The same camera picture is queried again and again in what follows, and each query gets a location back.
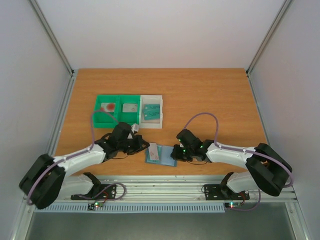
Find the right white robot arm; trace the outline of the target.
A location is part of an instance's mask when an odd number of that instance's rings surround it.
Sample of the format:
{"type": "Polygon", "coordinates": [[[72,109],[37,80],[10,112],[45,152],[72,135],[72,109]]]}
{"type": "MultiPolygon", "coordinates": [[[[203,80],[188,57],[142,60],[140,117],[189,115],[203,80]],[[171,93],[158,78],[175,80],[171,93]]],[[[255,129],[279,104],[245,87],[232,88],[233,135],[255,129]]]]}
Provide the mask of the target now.
{"type": "Polygon", "coordinates": [[[249,190],[261,190],[277,197],[282,189],[292,185],[292,167],[265,143],[238,147],[210,139],[201,141],[188,129],[183,129],[176,138],[179,144],[173,146],[170,155],[176,161],[224,163],[245,170],[230,172],[224,177],[220,191],[225,198],[249,190]]]}

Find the teal leather card holder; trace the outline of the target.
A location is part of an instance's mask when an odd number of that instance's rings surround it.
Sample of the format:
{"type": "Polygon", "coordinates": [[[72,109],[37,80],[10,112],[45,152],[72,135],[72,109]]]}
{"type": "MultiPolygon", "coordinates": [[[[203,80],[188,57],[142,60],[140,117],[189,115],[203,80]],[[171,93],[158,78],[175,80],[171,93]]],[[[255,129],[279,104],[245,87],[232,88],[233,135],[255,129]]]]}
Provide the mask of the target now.
{"type": "Polygon", "coordinates": [[[157,145],[157,151],[159,160],[151,160],[149,156],[149,151],[145,151],[145,163],[147,164],[154,164],[154,165],[161,165],[167,167],[177,167],[177,161],[171,157],[171,153],[173,152],[172,146],[166,145],[157,145]]]}

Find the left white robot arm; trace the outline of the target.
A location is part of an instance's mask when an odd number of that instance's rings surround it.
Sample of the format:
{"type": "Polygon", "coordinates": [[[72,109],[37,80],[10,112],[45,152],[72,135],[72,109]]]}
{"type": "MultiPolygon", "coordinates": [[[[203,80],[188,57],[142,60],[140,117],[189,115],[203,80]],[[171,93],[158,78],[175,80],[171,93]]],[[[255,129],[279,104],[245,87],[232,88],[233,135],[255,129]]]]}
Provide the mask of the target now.
{"type": "Polygon", "coordinates": [[[127,156],[147,149],[150,144],[133,127],[118,123],[111,133],[93,140],[90,146],[63,156],[40,155],[19,183],[26,203],[44,209],[59,196],[65,178],[89,166],[114,159],[119,152],[127,156]]]}

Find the white card with stripe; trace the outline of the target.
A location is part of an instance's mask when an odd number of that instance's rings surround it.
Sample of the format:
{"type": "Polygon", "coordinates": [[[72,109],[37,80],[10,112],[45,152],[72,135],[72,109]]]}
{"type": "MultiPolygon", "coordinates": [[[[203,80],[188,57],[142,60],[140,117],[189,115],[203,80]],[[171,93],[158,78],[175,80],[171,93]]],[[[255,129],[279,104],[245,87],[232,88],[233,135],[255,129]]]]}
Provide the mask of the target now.
{"type": "Polygon", "coordinates": [[[158,161],[160,159],[159,152],[158,152],[158,146],[156,143],[149,144],[148,153],[149,153],[149,159],[151,161],[158,161]]]}

